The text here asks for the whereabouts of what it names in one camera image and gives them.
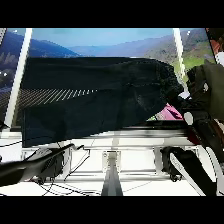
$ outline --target metal stand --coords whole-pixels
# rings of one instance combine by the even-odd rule
[[[109,158],[108,160],[108,168],[101,196],[123,196],[116,167],[116,158]]]

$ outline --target black pants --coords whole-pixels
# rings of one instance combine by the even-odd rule
[[[26,141],[23,147],[138,124],[183,91],[172,66],[138,58],[28,59],[22,88],[98,90],[26,108],[23,139],[49,138]]]

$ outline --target pink object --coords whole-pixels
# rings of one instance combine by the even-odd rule
[[[183,120],[181,114],[173,107],[167,104],[159,113],[163,120]]]

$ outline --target sky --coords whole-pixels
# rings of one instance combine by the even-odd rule
[[[24,35],[24,28],[8,28]],[[116,45],[146,38],[172,35],[172,28],[33,28],[32,38],[63,47]]]

